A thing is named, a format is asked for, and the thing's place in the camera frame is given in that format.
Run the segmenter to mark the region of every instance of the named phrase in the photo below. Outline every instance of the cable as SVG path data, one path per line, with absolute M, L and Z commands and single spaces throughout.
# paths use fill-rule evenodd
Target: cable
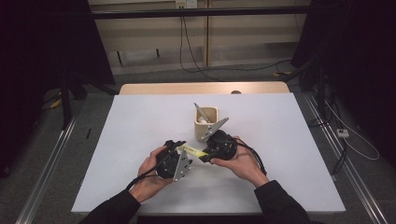
M 251 151 L 251 153 L 253 154 L 253 156 L 256 158 L 257 163 L 259 164 L 260 170 L 262 170 L 262 172 L 267 175 L 267 172 L 265 171 L 264 168 L 264 164 L 262 163 L 262 159 L 260 158 L 260 155 L 250 146 L 248 146 L 244 141 L 242 141 L 241 139 L 238 138 L 234 138 L 236 141 L 239 140 L 241 141 L 243 144 L 240 144 L 238 142 L 236 142 L 236 144 L 240 147 L 245 147 L 247 149 L 249 149 Z
M 185 72 L 188 72 L 188 73 L 202 73 L 202 72 L 205 72 L 205 71 L 242 71 L 242 72 L 251 72 L 251 71 L 258 71 L 258 70 L 270 68 L 270 67 L 273 67 L 273 66 L 276 66 L 276 70 L 279 70 L 279 69 L 277 68 L 277 66 L 278 66 L 279 64 L 285 63 L 285 62 L 290 62 L 290 61 L 291 61 L 290 59 L 287 59 L 287 60 L 282 60 L 282 61 L 279 61 L 279 62 L 270 64 L 270 65 L 266 65 L 266 66 L 264 66 L 264 67 L 246 68 L 246 69 L 244 69 L 244 68 L 204 68 L 204 69 L 203 69 L 203 68 L 200 68 L 200 67 L 197 65 L 197 63 L 196 63 L 195 58 L 194 58 L 194 55 L 193 55 L 192 50 L 191 50 L 190 38 L 189 38 L 189 35 L 188 35 L 188 31 L 187 31 L 186 21 L 185 21 L 184 17 L 182 17 L 182 18 L 180 17 L 180 19 L 181 19 L 181 22 L 182 22 L 182 27 L 181 27 L 181 41 L 180 41 L 181 44 L 180 44 L 180 52 L 179 52 L 179 61 L 180 61 L 181 68 L 182 68 Z M 182 49 L 182 47 L 183 47 L 183 23 L 184 23 L 185 35 L 186 35 L 186 37 L 187 37 L 187 41 L 188 41 L 188 44 L 189 44 L 190 54 L 191 54 L 191 57 L 192 57 L 192 59 L 193 59 L 193 61 L 194 61 L 194 63 L 195 63 L 196 68 L 198 69 L 198 70 L 196 70 L 196 71 L 187 70 L 187 69 L 183 66 L 183 63 L 182 63 L 182 61 L 181 61 L 181 49 Z
M 329 107 L 329 108 L 332 108 L 332 106 L 335 105 L 335 109 L 336 109 L 337 112 L 338 112 L 338 116 L 339 116 L 339 118 L 341 118 L 340 109 L 339 109 L 339 107 L 338 107 L 338 104 L 335 102 L 335 92 L 334 92 L 333 88 L 328 88 L 328 89 L 330 89 L 330 91 L 331 91 L 331 92 L 330 92 L 330 102 L 328 103 L 328 107 Z M 315 121 L 319 121 L 319 120 L 321 120 L 321 119 L 312 119 L 312 120 L 310 120 L 310 121 L 307 121 L 306 124 L 308 125 L 309 128 L 313 128 L 313 127 L 318 127 L 318 126 L 322 126 L 322 125 L 329 124 L 329 123 L 332 121 L 333 112 L 330 111 L 330 116 L 326 116 L 326 118 L 328 118 L 328 119 L 322 121 L 322 122 L 319 123 L 319 124 L 313 124 L 313 123 L 314 123 Z M 339 129 L 344 129 L 342 123 L 339 123 L 338 120 L 335 121 L 335 124 L 337 125 L 337 127 L 338 127 Z
M 358 134 L 358 133 L 355 132 L 352 128 L 350 128 L 348 125 L 346 125 L 346 124 L 335 114 L 335 112 L 334 112 L 331 108 L 330 108 L 330 110 L 332 111 L 332 113 L 335 115 L 335 117 L 336 117 L 342 124 L 344 124 L 350 131 L 352 131 L 353 133 L 355 133 L 359 138 L 363 139 L 368 145 L 370 145 L 370 146 L 374 149 L 374 151 L 376 152 L 377 157 L 376 157 L 376 158 L 369 158 L 369 157 L 367 157 L 367 156 L 361 154 L 356 148 L 354 148 L 353 146 L 351 146 L 351 145 L 347 142 L 346 139 L 344 139 L 344 140 L 346 141 L 346 144 L 347 144 L 349 147 L 351 147 L 353 150 L 355 150 L 356 152 L 358 152 L 360 155 L 362 155 L 364 158 L 366 158 L 366 159 L 368 159 L 368 160 L 372 160 L 372 161 L 378 160 L 378 159 L 379 159 L 379 152 L 378 152 L 378 150 L 376 149 L 376 147 L 374 147 L 374 146 L 373 146 L 369 141 L 367 141 L 364 137 L 362 137 L 360 134 Z
M 181 43 L 180 43 L 179 59 L 180 59 L 180 65 L 181 65 L 181 67 L 183 68 L 183 70 L 184 70 L 184 71 L 187 71 L 187 70 L 184 68 L 183 63 L 181 62 L 181 49 L 183 48 L 183 23 L 184 23 L 184 31 L 185 31 L 185 33 L 186 33 L 187 42 L 189 43 L 189 49 L 190 49 L 191 57 L 192 57 L 192 60 L 194 61 L 195 67 L 198 69 L 198 72 L 200 72 L 200 73 L 201 73 L 202 75 L 204 75 L 205 77 L 214 79 L 214 80 L 216 80 L 216 81 L 224 82 L 224 81 L 221 80 L 221 79 L 208 76 L 207 74 L 205 74 L 205 73 L 199 68 L 197 62 L 195 61 L 194 55 L 193 55 L 193 53 L 192 53 L 192 50 L 191 50 L 190 39 L 189 39 L 189 35 L 188 35 L 188 33 L 187 33 L 186 20 L 184 19 L 184 17 L 180 17 L 180 21 L 181 21 L 181 37 L 180 37 Z
M 164 163 L 166 160 L 168 160 L 171 155 L 173 153 L 175 153 L 176 151 L 172 151 L 171 153 L 169 153 L 165 158 L 163 158 L 163 160 L 161 160 L 160 162 L 158 162 L 155 166 L 153 166 L 151 169 L 149 169 L 148 171 L 146 171 L 145 173 L 139 175 L 137 178 L 135 178 L 134 180 L 131 181 L 131 183 L 129 183 L 129 185 L 126 187 L 126 190 L 130 190 L 131 187 L 133 185 L 135 185 L 137 182 L 139 182 L 140 180 L 146 178 L 146 177 L 150 177 L 150 176 L 157 176 L 157 175 L 149 175 L 149 173 L 155 171 L 162 163 Z
M 297 6 L 297 0 L 294 0 L 294 6 L 295 6 L 295 7 Z M 297 22 L 297 14 L 294 14 L 294 20 L 295 20 L 295 22 L 296 22 L 298 34 L 300 35 L 300 34 L 301 34 L 301 31 L 300 31 L 300 27 L 299 27 L 298 22 Z
M 343 151 L 337 163 L 334 165 L 334 168 L 332 169 L 332 175 L 336 175 L 338 174 L 338 172 L 340 172 L 341 168 L 345 163 L 346 158 L 347 158 L 347 141 L 344 141 Z
M 378 153 L 378 151 L 377 151 L 376 149 L 375 149 L 376 157 L 375 157 L 375 158 L 371 158 L 371 157 L 368 157 L 368 156 L 362 154 L 361 152 L 359 152 L 356 148 L 354 148 L 352 145 L 350 145 L 350 144 L 348 143 L 348 141 L 347 141 L 345 138 L 344 138 L 344 141 L 346 142 L 346 144 L 347 144 L 350 148 L 352 148 L 354 151 L 356 151 L 358 154 L 360 154 L 361 156 L 363 156 L 363 157 L 366 158 L 367 160 L 376 161 L 376 160 L 379 159 L 379 153 Z

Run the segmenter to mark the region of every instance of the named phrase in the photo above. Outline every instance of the black device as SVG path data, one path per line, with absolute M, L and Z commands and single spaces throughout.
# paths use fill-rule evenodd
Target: black device
M 235 156 L 238 147 L 236 139 L 222 130 L 217 130 L 206 141 L 207 147 L 203 150 L 207 155 L 200 157 L 203 162 L 208 162 L 212 158 L 219 158 L 225 161 Z
M 164 146 L 166 150 L 157 155 L 157 174 L 158 176 L 168 179 L 173 178 L 177 168 L 177 162 L 180 155 L 177 153 L 176 148 L 184 145 L 185 141 L 168 140 Z
M 177 154 L 176 148 L 184 145 L 185 143 L 185 141 L 177 141 L 176 143 L 172 140 L 166 141 L 164 146 L 166 146 L 167 149 L 156 156 L 157 164 L 135 178 L 131 183 L 129 183 L 126 189 L 129 190 L 133 185 L 148 177 L 149 173 L 155 170 L 157 170 L 157 175 L 164 179 L 173 178 L 177 168 L 178 158 L 180 157 L 180 155 Z
M 222 130 L 217 130 L 212 136 L 207 139 L 207 147 L 203 150 L 203 152 L 207 153 L 207 155 L 204 155 L 199 159 L 203 162 L 208 162 L 212 158 L 219 158 L 228 161 L 235 156 L 238 146 L 241 146 L 247 148 L 252 152 L 253 156 L 256 158 L 257 163 L 259 164 L 260 169 L 265 175 L 267 175 L 267 172 L 265 171 L 262 159 L 260 158 L 259 154 L 242 140 L 239 139 L 239 141 L 242 143 L 239 143 L 236 138 L 231 137 L 226 132 Z

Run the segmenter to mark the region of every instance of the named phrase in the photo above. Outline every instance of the black cable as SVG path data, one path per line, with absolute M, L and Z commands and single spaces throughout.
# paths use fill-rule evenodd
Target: black cable
M 338 115 L 338 118 L 341 119 L 341 112 L 340 112 L 340 108 L 338 107 L 338 104 L 335 102 L 335 90 L 333 89 L 333 87 L 330 87 L 331 90 L 331 99 L 332 99 L 332 104 L 335 105 L 335 111 Z M 340 121 L 340 120 L 336 120 L 336 125 L 339 129 L 344 129 L 344 124 Z
M 180 21 L 181 21 L 181 44 L 180 44 L 180 53 L 179 53 L 179 59 L 180 59 L 180 65 L 183 68 L 184 71 L 187 72 L 187 70 L 184 68 L 183 63 L 181 62 L 181 49 L 183 48 L 183 23 L 184 23 L 184 32 L 186 33 L 186 37 L 187 37 L 187 42 L 189 43 L 189 49 L 190 49 L 190 54 L 192 57 L 192 60 L 194 61 L 195 67 L 198 69 L 198 72 L 200 72 L 202 75 L 204 75 L 205 77 L 208 77 L 210 79 L 214 79 L 216 81 L 220 81 L 220 82 L 224 82 L 221 79 L 215 78 L 215 77 L 210 77 L 207 74 L 205 74 L 198 66 L 197 62 L 195 61 L 194 58 L 194 54 L 192 53 L 192 49 L 191 49 L 191 44 L 190 44 L 190 39 L 189 39 L 189 35 L 187 33 L 187 25 L 186 25 L 186 20 L 184 19 L 184 17 L 180 17 Z
M 308 125 L 309 128 L 315 128 L 315 127 L 319 127 L 319 126 L 322 126 L 322 125 L 328 125 L 333 119 L 333 113 L 332 113 L 331 110 L 330 110 L 330 112 L 331 112 L 330 116 L 329 117 L 326 116 L 328 119 L 323 120 L 321 123 L 313 124 L 313 122 L 321 121 L 321 119 L 312 119 L 312 120 L 308 121 L 306 124 Z
M 262 170 L 262 172 L 267 175 L 267 172 L 265 171 L 264 168 L 264 164 L 262 163 L 262 158 L 260 158 L 260 155 L 256 152 L 256 150 L 254 150 L 252 147 L 248 146 L 244 141 L 242 141 L 241 139 L 237 139 L 235 138 L 235 140 L 239 140 L 242 142 L 242 144 L 236 142 L 236 144 L 240 147 L 245 147 L 248 150 L 251 151 L 251 153 L 253 154 L 253 156 L 256 158 L 257 163 L 259 164 L 260 170 Z
M 332 169 L 332 175 L 337 175 L 338 172 L 340 172 L 341 168 L 343 167 L 345 160 L 347 158 L 347 142 L 345 139 L 343 139 L 343 151 L 341 154 L 341 157 L 338 159 L 337 163 L 334 165 L 334 168 Z
M 242 72 L 251 72 L 251 71 L 258 71 L 258 70 L 270 68 L 270 67 L 273 67 L 273 66 L 276 66 L 276 70 L 279 70 L 278 67 L 277 67 L 279 64 L 285 63 L 285 62 L 290 62 L 290 61 L 291 61 L 290 59 L 287 59 L 287 60 L 282 60 L 282 61 L 279 61 L 279 62 L 270 64 L 270 65 L 266 65 L 266 66 L 264 66 L 264 67 L 258 67 L 258 68 L 245 68 L 245 69 L 244 69 L 244 68 L 204 68 L 204 69 L 203 69 L 203 68 L 200 68 L 200 67 L 198 66 L 198 64 L 196 63 L 195 58 L 194 58 L 194 55 L 193 55 L 192 50 L 191 50 L 190 38 L 189 38 L 189 35 L 188 35 L 188 32 L 187 32 L 186 21 L 185 21 L 184 17 L 183 17 L 183 18 L 180 18 L 180 19 L 181 19 L 181 22 L 184 23 L 184 30 L 185 30 L 185 34 L 186 34 L 186 37 L 187 37 L 187 41 L 188 41 L 188 43 L 189 43 L 189 49 L 190 49 L 191 57 L 192 57 L 192 59 L 193 59 L 193 61 L 194 61 L 194 63 L 195 63 L 196 68 L 198 69 L 198 70 L 196 70 L 196 71 L 190 71 L 190 70 L 187 70 L 187 69 L 183 66 L 183 63 L 182 63 L 182 61 L 181 61 L 181 49 L 182 49 L 182 47 L 183 47 L 183 27 L 181 27 L 181 44 L 180 44 L 180 52 L 179 52 L 179 61 L 180 61 L 181 68 L 182 68 L 185 72 L 188 72 L 188 73 L 202 73 L 202 72 L 205 72 L 205 71 L 242 71 Z
M 149 173 L 155 171 L 162 163 L 164 163 L 166 160 L 168 160 L 171 157 L 171 155 L 175 152 L 176 151 L 170 152 L 165 158 L 163 158 L 163 160 L 161 160 L 160 162 L 157 162 L 157 164 L 155 166 L 153 166 L 151 169 L 149 169 L 145 173 L 139 175 L 137 178 L 132 180 L 131 183 L 129 183 L 129 185 L 126 187 L 126 190 L 129 190 L 133 185 L 135 185 L 137 182 L 139 182 L 140 180 L 142 180 L 146 177 L 157 176 L 157 175 L 149 175 Z
M 294 0 L 294 6 L 295 6 L 295 7 L 297 6 L 297 0 Z M 298 25 L 298 22 L 297 22 L 297 14 L 294 14 L 294 20 L 295 20 L 295 22 L 296 22 L 298 34 L 300 35 L 300 34 L 301 34 L 301 31 L 300 31 L 300 26 Z

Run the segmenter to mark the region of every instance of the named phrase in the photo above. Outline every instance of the metal bracket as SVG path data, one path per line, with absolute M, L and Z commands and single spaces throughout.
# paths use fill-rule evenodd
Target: metal bracket
M 181 150 L 180 157 L 178 158 L 177 167 L 174 175 L 174 182 L 177 182 L 181 177 L 191 169 L 189 158 L 185 149 Z
M 201 137 L 202 140 L 207 139 L 208 137 L 212 136 L 225 122 L 227 122 L 228 118 L 219 120 L 218 122 L 207 126 L 206 133 Z

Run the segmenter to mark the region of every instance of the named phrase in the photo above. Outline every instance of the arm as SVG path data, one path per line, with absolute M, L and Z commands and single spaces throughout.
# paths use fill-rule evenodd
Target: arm
M 230 169 L 256 187 L 254 192 L 265 223 L 311 223 L 305 210 L 276 181 L 268 180 L 247 148 L 238 146 L 235 156 L 229 161 L 215 158 L 210 162 Z
M 142 163 L 138 174 L 141 175 L 157 164 L 156 156 L 166 147 L 159 147 L 152 151 Z M 156 176 L 155 171 L 149 176 L 137 182 L 131 189 L 123 190 L 111 199 L 101 203 L 93 209 L 80 223 L 128 223 L 140 204 L 154 195 L 161 189 L 172 183 L 172 179 L 162 179 Z

